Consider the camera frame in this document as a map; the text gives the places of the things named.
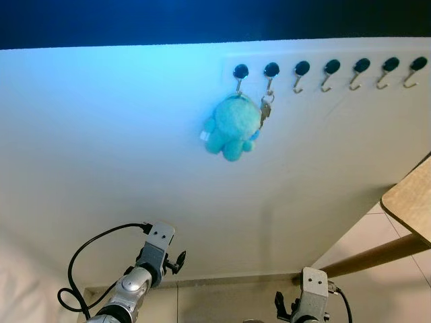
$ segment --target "small white tag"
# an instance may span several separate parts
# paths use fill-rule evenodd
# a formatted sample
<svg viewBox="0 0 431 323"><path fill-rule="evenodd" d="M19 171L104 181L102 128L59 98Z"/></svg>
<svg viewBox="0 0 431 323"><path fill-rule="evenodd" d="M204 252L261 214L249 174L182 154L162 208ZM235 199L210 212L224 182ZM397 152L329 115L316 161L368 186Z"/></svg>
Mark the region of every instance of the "small white tag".
<svg viewBox="0 0 431 323"><path fill-rule="evenodd" d="M208 141L208 139L209 139L209 135L210 135L210 133L207 133L206 131L202 131L202 132L201 132L201 136L200 136L200 138L201 138L203 141Z"/></svg>

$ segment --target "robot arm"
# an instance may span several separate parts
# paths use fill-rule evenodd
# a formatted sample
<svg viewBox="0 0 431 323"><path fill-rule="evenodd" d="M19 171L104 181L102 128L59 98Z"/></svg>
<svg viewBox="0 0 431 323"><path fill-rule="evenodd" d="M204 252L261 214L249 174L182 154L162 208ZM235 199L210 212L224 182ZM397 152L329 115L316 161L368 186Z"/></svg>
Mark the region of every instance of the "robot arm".
<svg viewBox="0 0 431 323"><path fill-rule="evenodd" d="M87 323L136 322L145 295L162 282L166 268L177 274L183 267L185 251L176 263L170 262L166 253L174 233L172 226L162 222L152 226L133 269L117 281L114 295Z"/></svg>

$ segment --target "teal plush toy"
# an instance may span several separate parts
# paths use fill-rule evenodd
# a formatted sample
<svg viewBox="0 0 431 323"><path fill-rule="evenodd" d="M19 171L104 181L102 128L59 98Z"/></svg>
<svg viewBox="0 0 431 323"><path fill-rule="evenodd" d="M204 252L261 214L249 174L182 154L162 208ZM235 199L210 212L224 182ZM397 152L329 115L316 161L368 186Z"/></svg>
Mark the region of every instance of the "teal plush toy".
<svg viewBox="0 0 431 323"><path fill-rule="evenodd" d="M259 136L261 112L248 97L232 95L221 102L207 120L204 131L209 134L205 144L208 152L223 151L224 157L236 161L243 151L252 151Z"/></svg>

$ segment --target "black cable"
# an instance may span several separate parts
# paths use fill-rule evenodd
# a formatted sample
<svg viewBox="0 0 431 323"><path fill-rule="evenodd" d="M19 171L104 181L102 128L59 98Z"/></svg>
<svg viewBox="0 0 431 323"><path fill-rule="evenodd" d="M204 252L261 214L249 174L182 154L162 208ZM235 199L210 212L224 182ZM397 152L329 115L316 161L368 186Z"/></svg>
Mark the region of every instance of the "black cable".
<svg viewBox="0 0 431 323"><path fill-rule="evenodd" d="M350 310L350 305L349 305L349 302L347 301L347 297L344 295L343 291L338 287L337 287L337 292L341 295L341 297L344 300L345 308L347 310L347 316L349 318L349 323L352 323L353 322L352 311Z"/></svg>
<svg viewBox="0 0 431 323"><path fill-rule="evenodd" d="M59 300L60 304L66 308L69 311L72 312L82 312L84 313L84 315L86 316L86 320L89 320L91 318L90 316L90 312L89 309L91 309L92 307L94 307L95 305L97 305L100 301L102 301L102 299L108 295L109 291L115 286L115 283L113 283L104 293L103 295L97 300L95 301L92 305L88 306L86 301L84 300L84 298L82 297L81 292L79 291L79 289L77 288L75 281L73 280L72 277L72 268L73 268L73 264L75 262L75 259L77 258L78 254L89 244L91 244L92 242L96 241L97 239L106 236L107 234L111 234L114 231L120 230L120 229L124 229L126 227L140 227L143 232L145 234L148 234L151 230L152 225L149 223L129 223L129 224L124 224L124 225L120 225L118 227L114 227L112 229L109 229L108 231L102 232L101 234L97 235L96 237L88 240L85 244L83 244L76 252L75 254L72 256L72 259L69 262L69 267L67 268L67 279L69 281L70 287L71 288L62 288L59 290L59 292L57 293L57 299ZM74 298L76 298L76 300L78 300L79 302L79 306L80 308L73 308L71 306L68 306L63 299L61 298L61 293L62 292L68 292L70 294L72 294L74 296Z"/></svg>

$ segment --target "wooden table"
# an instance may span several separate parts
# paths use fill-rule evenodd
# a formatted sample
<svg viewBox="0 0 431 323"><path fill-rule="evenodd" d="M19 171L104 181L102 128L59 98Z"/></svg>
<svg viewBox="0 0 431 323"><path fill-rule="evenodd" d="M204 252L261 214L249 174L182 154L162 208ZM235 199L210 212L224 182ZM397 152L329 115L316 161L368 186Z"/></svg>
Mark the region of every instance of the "wooden table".
<svg viewBox="0 0 431 323"><path fill-rule="evenodd" d="M431 249L431 153L383 195L380 205L411 234L323 267L321 270L328 277L362 271Z"/></svg>

